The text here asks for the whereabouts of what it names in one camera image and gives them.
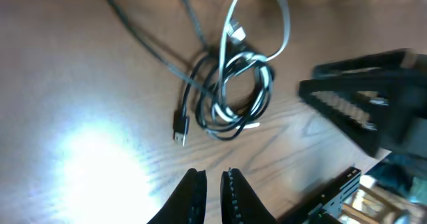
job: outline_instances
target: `cable plug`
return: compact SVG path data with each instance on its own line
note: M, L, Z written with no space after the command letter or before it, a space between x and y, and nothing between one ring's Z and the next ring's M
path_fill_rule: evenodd
M185 111L176 111L173 119L173 140L175 140L175 143L182 146L185 145L188 127L189 117L185 115Z
M241 43L246 38L243 27L235 19L231 19L226 25L226 31L228 38L234 45Z

